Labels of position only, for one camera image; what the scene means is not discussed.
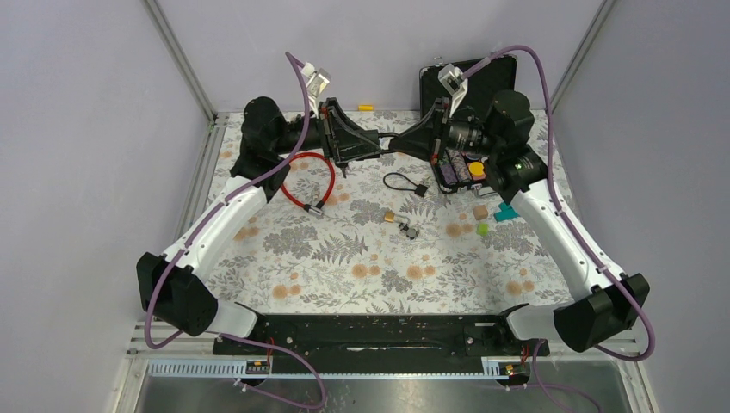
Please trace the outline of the brass padlock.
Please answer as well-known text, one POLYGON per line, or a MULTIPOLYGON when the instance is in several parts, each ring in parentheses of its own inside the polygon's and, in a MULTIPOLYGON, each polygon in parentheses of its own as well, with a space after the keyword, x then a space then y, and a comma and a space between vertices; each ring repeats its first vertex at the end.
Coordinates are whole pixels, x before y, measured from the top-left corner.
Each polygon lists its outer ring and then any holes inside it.
POLYGON ((399 215, 392 210, 387 210, 383 219, 387 223, 398 226, 399 231, 410 240, 416 239, 420 234, 420 229, 413 225, 408 217, 399 215))

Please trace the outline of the red cable lock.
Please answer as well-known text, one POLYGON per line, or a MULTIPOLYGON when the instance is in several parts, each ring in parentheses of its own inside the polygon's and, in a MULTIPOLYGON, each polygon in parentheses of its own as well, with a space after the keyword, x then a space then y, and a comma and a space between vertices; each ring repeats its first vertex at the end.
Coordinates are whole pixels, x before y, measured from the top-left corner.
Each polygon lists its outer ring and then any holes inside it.
POLYGON ((324 207, 330 200, 336 183, 333 163, 322 154, 305 151, 297 153, 289 166, 294 172, 294 191, 285 184, 281 192, 294 205, 316 219, 324 217, 324 207))

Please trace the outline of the black padlock with keys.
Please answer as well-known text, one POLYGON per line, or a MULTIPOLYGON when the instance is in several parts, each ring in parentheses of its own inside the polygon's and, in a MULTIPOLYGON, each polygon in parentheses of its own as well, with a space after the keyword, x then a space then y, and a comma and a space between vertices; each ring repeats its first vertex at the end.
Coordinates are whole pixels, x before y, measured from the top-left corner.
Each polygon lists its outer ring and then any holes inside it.
MULTIPOLYGON (((390 150, 390 139, 396 138, 399 135, 397 133, 379 133, 379 139, 380 144, 379 146, 383 149, 383 152, 380 156, 385 155, 387 153, 392 152, 390 150)), ((342 171, 343 177, 347 176, 347 169, 349 168, 350 163, 343 163, 342 162, 342 149, 346 146, 351 146, 349 142, 343 142, 341 140, 337 143, 336 153, 334 157, 334 164, 342 171)))

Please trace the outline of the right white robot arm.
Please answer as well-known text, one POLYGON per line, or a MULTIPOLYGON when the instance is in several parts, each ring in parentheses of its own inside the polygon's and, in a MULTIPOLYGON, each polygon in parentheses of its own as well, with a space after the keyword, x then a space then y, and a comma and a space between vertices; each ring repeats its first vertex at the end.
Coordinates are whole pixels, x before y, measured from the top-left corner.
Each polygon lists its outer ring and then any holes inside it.
POLYGON ((446 150, 486 158, 492 190, 512 207, 558 266, 572 301, 521 305, 506 312, 493 332, 498 350, 515 354, 528 339, 560 339, 572 350, 603 350, 603 342, 644 319, 649 285, 642 274, 628 276, 597 245, 551 182, 551 168, 531 148, 535 118, 529 99, 501 90, 482 121, 449 118, 450 102, 435 101, 415 126, 390 139, 390 151, 431 162, 446 150))

